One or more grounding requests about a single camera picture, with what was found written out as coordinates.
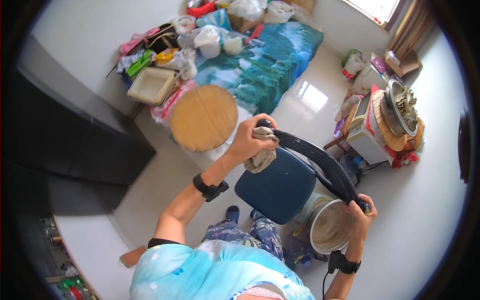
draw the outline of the hand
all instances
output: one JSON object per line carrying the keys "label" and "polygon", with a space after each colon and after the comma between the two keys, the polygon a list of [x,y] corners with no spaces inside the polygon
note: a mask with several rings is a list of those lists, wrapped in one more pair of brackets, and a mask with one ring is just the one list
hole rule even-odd
{"label": "hand", "polygon": [[368,229],[377,217],[377,210],[373,205],[372,199],[364,194],[359,194],[360,200],[365,201],[372,207],[370,214],[366,216],[355,201],[350,201],[348,205],[344,204],[344,210],[355,218],[350,232],[348,233],[348,248],[345,257],[349,262],[360,262],[363,252],[363,244],[367,239]]}
{"label": "hand", "polygon": [[269,120],[272,127],[277,129],[275,121],[267,114],[259,114],[240,123],[232,145],[224,154],[234,166],[241,164],[262,149],[273,150],[278,147],[278,144],[271,139],[261,140],[252,137],[253,129],[261,119]]}

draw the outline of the person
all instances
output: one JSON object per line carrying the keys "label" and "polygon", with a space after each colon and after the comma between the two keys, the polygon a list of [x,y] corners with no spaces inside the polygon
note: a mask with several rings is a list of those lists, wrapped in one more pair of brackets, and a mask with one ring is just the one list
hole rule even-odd
{"label": "person", "polygon": [[[244,160],[261,149],[272,150],[278,146],[272,140],[252,137],[252,130],[260,119],[269,120],[276,129],[275,121],[266,114],[240,123],[230,148],[201,174],[205,185],[218,186]],[[372,207],[368,216],[354,201],[344,207],[356,220],[345,253],[345,258],[355,263],[360,263],[363,243],[377,215],[372,199],[362,194],[360,198]],[[236,224],[238,208],[230,207],[227,220],[210,226],[199,246],[195,249],[186,246],[185,227],[204,202],[202,193],[190,183],[160,215],[149,249],[143,253],[133,275],[132,300],[314,299],[302,280],[284,264],[280,238],[273,223],[255,210],[248,234]],[[337,272],[325,298],[345,299],[354,277],[355,273]]]}

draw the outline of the black cable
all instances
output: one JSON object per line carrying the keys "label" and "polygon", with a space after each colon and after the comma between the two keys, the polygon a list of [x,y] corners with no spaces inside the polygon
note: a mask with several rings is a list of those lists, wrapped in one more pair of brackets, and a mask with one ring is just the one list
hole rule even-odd
{"label": "black cable", "polygon": [[363,170],[361,173],[363,173],[363,172],[365,172],[365,171],[373,170],[373,169],[375,169],[376,167],[378,167],[379,165],[381,165],[382,163],[386,163],[386,162],[387,162],[387,160],[386,160],[386,161],[383,161],[383,162],[381,162],[381,163],[379,163],[378,165],[376,165],[376,166],[375,166],[375,167],[373,167],[373,168],[370,168],[370,169]]}
{"label": "black cable", "polygon": [[322,300],[325,300],[325,279],[327,279],[327,275],[328,275],[328,271],[327,271],[327,274],[325,274],[325,277],[324,277],[324,283],[322,285],[322,294],[323,294],[323,298]]}

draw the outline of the blue chair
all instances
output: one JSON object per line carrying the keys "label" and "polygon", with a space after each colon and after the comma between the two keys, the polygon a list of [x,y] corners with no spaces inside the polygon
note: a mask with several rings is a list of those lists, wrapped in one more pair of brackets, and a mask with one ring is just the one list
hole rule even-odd
{"label": "blue chair", "polygon": [[[257,126],[271,128],[268,120]],[[302,210],[318,179],[346,204],[353,200],[370,213],[370,205],[359,199],[347,173],[324,149],[288,132],[273,132],[281,146],[276,159],[260,173],[245,171],[235,185],[238,197],[275,223],[285,224]],[[286,148],[305,155],[311,165]]]}
{"label": "blue chair", "polygon": [[242,174],[235,185],[235,193],[275,223],[285,224],[302,210],[316,179],[310,166],[279,147],[276,159],[265,170]]}

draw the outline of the brown curtain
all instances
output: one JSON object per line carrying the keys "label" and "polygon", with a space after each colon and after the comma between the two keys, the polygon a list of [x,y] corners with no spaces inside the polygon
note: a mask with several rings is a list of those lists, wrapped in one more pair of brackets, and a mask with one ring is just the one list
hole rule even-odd
{"label": "brown curtain", "polygon": [[424,1],[413,0],[388,49],[401,60],[415,47],[431,26],[432,17]]}

